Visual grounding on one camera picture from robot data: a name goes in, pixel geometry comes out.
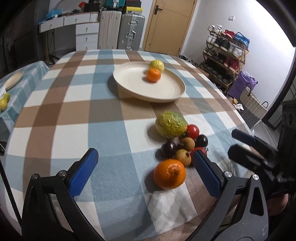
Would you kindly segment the large orange mandarin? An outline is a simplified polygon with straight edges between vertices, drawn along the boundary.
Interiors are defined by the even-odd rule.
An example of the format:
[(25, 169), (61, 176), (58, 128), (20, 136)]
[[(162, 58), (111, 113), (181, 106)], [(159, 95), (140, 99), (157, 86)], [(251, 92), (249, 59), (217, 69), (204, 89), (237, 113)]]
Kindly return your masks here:
[(176, 159), (160, 162), (153, 171), (154, 182), (159, 188), (170, 190), (181, 186), (186, 178), (185, 166)]

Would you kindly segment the dark purple plum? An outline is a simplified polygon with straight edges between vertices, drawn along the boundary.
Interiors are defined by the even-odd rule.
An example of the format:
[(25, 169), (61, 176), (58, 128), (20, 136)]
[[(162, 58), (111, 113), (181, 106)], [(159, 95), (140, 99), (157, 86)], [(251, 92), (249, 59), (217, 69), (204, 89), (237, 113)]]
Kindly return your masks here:
[(174, 142), (168, 141), (161, 147), (161, 154), (165, 158), (173, 158), (177, 151), (177, 146)]

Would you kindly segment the green bumpy fruit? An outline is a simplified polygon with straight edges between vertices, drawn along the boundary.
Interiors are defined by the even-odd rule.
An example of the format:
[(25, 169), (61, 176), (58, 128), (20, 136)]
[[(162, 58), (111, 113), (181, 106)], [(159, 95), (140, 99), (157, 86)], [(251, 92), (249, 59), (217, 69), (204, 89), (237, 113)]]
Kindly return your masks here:
[(187, 123), (183, 116), (174, 111), (160, 113), (154, 125), (157, 132), (167, 139), (178, 137), (187, 130)]

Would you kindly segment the yellow guava fruit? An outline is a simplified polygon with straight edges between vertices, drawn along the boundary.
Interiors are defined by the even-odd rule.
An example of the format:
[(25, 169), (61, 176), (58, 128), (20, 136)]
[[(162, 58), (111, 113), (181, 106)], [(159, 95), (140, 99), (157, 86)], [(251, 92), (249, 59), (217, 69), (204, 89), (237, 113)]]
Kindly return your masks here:
[(153, 60), (149, 64), (149, 68), (158, 69), (162, 73), (165, 70), (165, 65), (161, 60)]

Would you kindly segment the woven basket bag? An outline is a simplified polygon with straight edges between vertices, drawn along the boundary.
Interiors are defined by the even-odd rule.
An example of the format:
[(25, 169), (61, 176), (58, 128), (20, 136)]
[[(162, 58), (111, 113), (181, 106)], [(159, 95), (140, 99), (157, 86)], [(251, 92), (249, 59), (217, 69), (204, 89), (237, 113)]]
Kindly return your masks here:
[(251, 84), (247, 83), (240, 95), (240, 102), (258, 119), (262, 119), (268, 112), (268, 101), (260, 102), (251, 90)]

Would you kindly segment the wooden shoe rack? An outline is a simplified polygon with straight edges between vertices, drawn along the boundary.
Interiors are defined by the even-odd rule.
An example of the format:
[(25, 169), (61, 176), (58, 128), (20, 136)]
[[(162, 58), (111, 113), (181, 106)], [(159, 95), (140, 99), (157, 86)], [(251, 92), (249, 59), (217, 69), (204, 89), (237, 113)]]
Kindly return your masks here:
[(250, 40), (240, 32), (223, 30), (221, 25), (210, 25), (208, 32), (200, 68), (226, 94), (245, 65)]

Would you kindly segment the checkered brown blue tablecloth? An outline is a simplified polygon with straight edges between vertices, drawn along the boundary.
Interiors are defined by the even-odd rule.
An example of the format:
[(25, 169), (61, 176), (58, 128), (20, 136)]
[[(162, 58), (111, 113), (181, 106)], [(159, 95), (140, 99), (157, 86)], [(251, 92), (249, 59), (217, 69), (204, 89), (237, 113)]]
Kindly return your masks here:
[[(149, 103), (119, 89), (113, 71), (131, 61), (163, 61), (185, 83), (172, 103)], [(199, 69), (177, 57), (143, 51), (91, 50), (62, 57), (25, 103), (3, 161), (18, 209), (34, 173), (67, 170), (89, 148), (99, 161), (76, 202), (106, 240), (185, 240), (214, 204), (193, 168), (184, 183), (162, 191), (152, 172), (165, 140), (154, 122), (172, 110), (206, 135), (208, 157), (224, 171), (250, 173), (228, 159), (243, 118)]]

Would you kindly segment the yellow lemon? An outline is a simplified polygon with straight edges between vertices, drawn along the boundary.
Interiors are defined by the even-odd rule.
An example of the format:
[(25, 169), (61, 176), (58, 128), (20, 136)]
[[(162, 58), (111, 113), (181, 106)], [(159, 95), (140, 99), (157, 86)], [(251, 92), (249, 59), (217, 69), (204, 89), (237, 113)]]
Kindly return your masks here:
[(8, 106), (8, 102), (5, 98), (0, 99), (0, 111), (5, 111)]

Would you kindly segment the small cream plate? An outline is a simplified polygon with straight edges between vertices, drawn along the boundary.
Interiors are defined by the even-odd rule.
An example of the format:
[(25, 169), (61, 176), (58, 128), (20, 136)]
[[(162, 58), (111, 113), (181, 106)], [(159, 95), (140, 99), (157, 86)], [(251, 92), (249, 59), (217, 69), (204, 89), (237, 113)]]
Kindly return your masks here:
[(4, 84), (5, 90), (8, 91), (13, 88), (22, 79), (22, 76), (23, 71), (19, 71), (12, 75)]

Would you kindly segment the wooden door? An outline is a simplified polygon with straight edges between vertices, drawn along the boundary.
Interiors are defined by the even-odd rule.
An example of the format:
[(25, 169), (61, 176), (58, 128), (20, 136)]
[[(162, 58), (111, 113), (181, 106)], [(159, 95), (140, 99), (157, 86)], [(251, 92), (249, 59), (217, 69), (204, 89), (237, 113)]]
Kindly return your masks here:
[(199, 1), (142, 1), (145, 16), (140, 47), (144, 51), (177, 56), (185, 46)]

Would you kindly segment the silver suitcase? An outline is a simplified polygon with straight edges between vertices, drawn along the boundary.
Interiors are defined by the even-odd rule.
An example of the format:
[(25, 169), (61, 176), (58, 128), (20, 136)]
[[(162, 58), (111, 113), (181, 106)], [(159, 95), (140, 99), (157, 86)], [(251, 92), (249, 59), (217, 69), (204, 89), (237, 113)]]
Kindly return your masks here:
[(121, 17), (117, 49), (139, 50), (145, 17), (138, 14), (123, 14)]

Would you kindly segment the white drawer desk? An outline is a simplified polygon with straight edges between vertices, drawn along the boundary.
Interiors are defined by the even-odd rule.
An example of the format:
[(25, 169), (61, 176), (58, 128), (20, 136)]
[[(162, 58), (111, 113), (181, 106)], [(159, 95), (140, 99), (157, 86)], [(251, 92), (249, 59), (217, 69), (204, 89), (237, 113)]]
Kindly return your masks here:
[(39, 25), (39, 32), (50, 40), (50, 51), (96, 50), (98, 48), (99, 13), (60, 16)]

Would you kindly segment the beige suitcase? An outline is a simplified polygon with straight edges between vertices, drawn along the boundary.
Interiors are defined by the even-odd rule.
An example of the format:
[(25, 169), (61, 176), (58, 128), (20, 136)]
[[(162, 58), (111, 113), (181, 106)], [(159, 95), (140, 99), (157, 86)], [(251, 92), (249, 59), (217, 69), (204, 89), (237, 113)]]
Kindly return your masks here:
[(98, 49), (117, 49), (121, 15), (121, 11), (100, 13)]

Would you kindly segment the stacked shoe boxes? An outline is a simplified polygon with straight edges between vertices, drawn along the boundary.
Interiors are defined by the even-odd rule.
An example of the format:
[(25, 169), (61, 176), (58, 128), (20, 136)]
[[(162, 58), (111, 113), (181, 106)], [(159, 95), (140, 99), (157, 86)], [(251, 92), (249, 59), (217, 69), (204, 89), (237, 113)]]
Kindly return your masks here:
[(142, 10), (142, 2), (139, 0), (129, 0), (125, 3), (125, 12), (131, 14), (141, 15)]

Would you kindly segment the teal suitcase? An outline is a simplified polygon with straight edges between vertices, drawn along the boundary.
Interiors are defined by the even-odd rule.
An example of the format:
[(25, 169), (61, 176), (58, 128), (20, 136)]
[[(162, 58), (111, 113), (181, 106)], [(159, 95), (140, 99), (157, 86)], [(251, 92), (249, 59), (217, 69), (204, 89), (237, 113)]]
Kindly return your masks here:
[(106, 0), (103, 6), (111, 10), (123, 10), (126, 0)]

